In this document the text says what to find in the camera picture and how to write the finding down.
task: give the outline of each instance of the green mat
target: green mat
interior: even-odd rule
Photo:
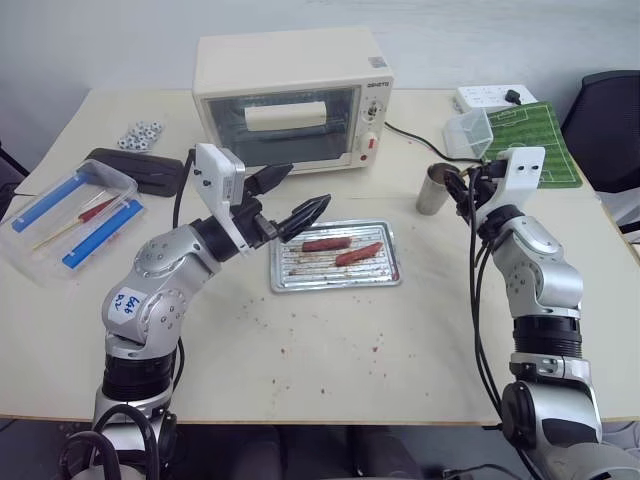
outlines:
[[[575,188],[582,185],[580,175],[567,150],[558,119],[549,102],[530,103],[487,115],[493,143],[485,161],[509,147],[544,147],[546,155],[538,188]]]

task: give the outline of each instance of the clear plastic box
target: clear plastic box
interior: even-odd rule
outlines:
[[[447,155],[451,158],[480,159],[493,142],[491,124],[484,108],[449,119],[443,135]]]
[[[144,210],[138,184],[86,160],[0,223],[0,254],[40,284],[74,276]]]

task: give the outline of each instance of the power strip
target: power strip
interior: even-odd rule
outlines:
[[[507,90],[515,90],[520,94],[522,105],[535,103],[537,100],[524,85],[485,85],[478,87],[458,87],[456,89],[455,101],[466,113],[474,108],[484,108],[487,113],[499,112],[507,108],[514,107],[504,99]]]

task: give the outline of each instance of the white table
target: white table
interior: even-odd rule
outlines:
[[[388,120],[442,147],[442,125],[454,113],[450,98],[450,91],[396,91]],[[189,92],[93,91],[19,193],[38,193],[91,149],[112,147],[140,119],[166,124],[155,154],[183,159],[190,146],[204,141]],[[194,298],[184,322],[186,368],[171,407],[180,421],[496,421],[473,357],[468,228],[452,202],[433,217],[415,211],[426,167],[437,161],[433,153],[389,131],[380,148],[368,169],[289,177],[263,203],[267,217],[281,219],[306,198],[330,192],[322,220],[390,221],[403,283],[276,295],[269,288],[268,248],[230,260]],[[92,416],[104,361],[100,305],[137,249],[171,226],[173,199],[143,196],[143,203],[148,210],[141,224],[64,288],[37,287],[0,260],[0,414]],[[603,418],[638,418],[637,258],[588,185],[540,190],[525,210],[564,244],[567,260],[584,276],[583,352],[592,361]],[[205,216],[204,204],[188,188],[182,222]],[[493,265],[481,322],[502,387],[512,380],[512,321]]]

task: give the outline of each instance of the oven door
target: oven door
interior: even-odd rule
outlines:
[[[207,108],[220,145],[247,167],[304,164],[352,150],[359,95],[359,86],[290,91],[210,99]]]

